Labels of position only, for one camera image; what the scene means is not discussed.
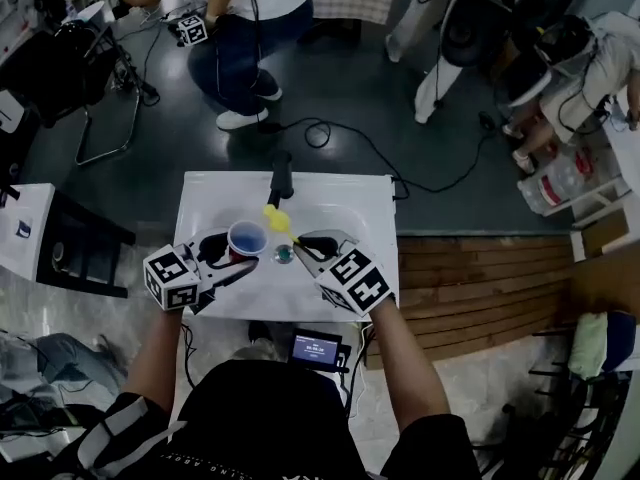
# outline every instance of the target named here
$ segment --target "cup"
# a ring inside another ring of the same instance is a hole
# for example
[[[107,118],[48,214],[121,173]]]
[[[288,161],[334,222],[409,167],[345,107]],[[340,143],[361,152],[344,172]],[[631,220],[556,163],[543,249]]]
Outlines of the cup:
[[[234,261],[247,256],[258,256],[267,248],[267,232],[260,224],[240,220],[229,228],[227,242],[229,255]]]

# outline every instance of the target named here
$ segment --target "black t-shirt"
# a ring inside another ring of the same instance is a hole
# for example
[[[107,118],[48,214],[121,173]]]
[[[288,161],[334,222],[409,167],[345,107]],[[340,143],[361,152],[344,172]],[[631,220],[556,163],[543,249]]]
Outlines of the black t-shirt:
[[[108,414],[137,398],[120,395]],[[112,438],[96,467],[121,459],[167,428],[166,413],[148,400],[147,405],[143,418]],[[193,390],[178,419],[187,425],[170,443],[155,446],[118,478],[370,478],[335,384],[303,368],[269,361],[223,363]],[[56,472],[73,469],[77,446],[58,456]],[[381,474],[392,480],[480,478],[464,422],[452,415],[422,418],[406,428]]]

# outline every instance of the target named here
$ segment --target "gray floor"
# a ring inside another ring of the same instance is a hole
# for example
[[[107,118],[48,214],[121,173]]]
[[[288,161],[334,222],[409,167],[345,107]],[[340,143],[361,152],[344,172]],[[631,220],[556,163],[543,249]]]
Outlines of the gray floor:
[[[395,23],[407,0],[397,0]],[[116,35],[136,30],[133,16],[116,26]],[[482,134],[477,114],[493,109],[492,90],[475,70],[463,74],[445,98],[445,107],[426,126],[413,120],[412,98],[421,70],[433,65],[432,32],[400,64],[382,55],[384,27],[366,25],[359,46],[325,38],[295,46],[265,61],[285,93],[272,120],[289,123],[304,116],[338,121],[367,133],[408,179],[441,186],[472,162]],[[142,71],[156,31],[130,36],[123,45]],[[309,148],[303,127],[279,136],[254,129],[233,135],[215,126],[218,108],[201,94],[186,70],[188,49],[176,48],[166,32],[149,59],[148,80],[162,95],[142,108],[134,143],[117,158],[85,168],[74,164],[83,116],[76,113],[53,129],[42,129],[33,144],[23,182],[51,182],[86,207],[132,229],[147,223],[172,233],[182,177],[190,170],[269,170],[278,147],[291,151],[298,171],[384,174],[389,171],[358,136],[335,130],[322,150]],[[116,145],[126,134],[131,101],[108,94],[96,107],[91,148]],[[570,214],[543,219],[522,199],[506,142],[487,142],[478,168],[443,194],[417,189],[398,203],[397,229],[420,234],[545,234],[567,232]]]

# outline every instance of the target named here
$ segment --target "hand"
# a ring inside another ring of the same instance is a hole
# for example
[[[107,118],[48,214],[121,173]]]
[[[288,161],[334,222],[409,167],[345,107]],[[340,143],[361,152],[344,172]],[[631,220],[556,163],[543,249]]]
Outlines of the hand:
[[[627,112],[627,123],[629,123],[629,130],[636,131],[638,129],[638,121],[640,121],[640,113],[635,110],[629,109]]]
[[[216,28],[216,22],[218,21],[219,16],[212,16],[207,13],[204,17],[204,26],[207,29],[207,33],[210,34]]]
[[[393,293],[388,297],[385,297],[383,300],[381,300],[378,303],[378,305],[370,311],[371,316],[373,317],[374,314],[378,314],[385,311],[385,308],[387,309],[391,308],[394,311],[398,311],[398,306],[396,304],[396,297]]]

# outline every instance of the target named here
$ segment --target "chair leg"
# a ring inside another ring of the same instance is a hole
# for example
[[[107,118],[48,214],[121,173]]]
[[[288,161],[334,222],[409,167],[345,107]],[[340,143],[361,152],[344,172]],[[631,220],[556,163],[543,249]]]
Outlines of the chair leg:
[[[133,117],[131,119],[131,126],[129,127],[129,136],[127,137],[127,140],[124,142],[124,144],[122,144],[122,146],[112,150],[112,151],[107,151],[106,153],[101,153],[99,155],[93,156],[91,158],[87,158],[85,160],[82,160],[82,150],[84,149],[84,145],[85,145],[85,141],[89,135],[88,131],[89,131],[89,127],[91,126],[91,116],[89,115],[89,111],[85,108],[84,112],[86,115],[86,119],[85,119],[85,123],[84,123],[84,129],[82,130],[82,137],[80,138],[80,144],[78,145],[78,151],[76,153],[76,165],[79,167],[82,167],[83,165],[87,165],[93,162],[96,162],[98,160],[101,160],[103,158],[106,158],[108,156],[111,155],[115,155],[116,153],[120,153],[122,151],[126,151],[126,149],[129,147],[129,143],[131,142],[131,139],[133,138],[133,132],[135,131],[135,126],[136,126],[136,120],[138,118],[138,110],[140,109],[140,101],[142,99],[142,95],[140,93],[140,87],[138,86],[138,84],[135,84],[135,90],[136,90],[136,103],[135,106],[133,107]]]
[[[542,372],[540,370],[529,370],[529,375],[542,375],[544,377],[564,377],[564,372]]]
[[[535,390],[535,394],[536,395],[551,396],[551,397],[558,396],[557,393],[553,393],[551,391],[542,391],[541,389],[536,389]]]

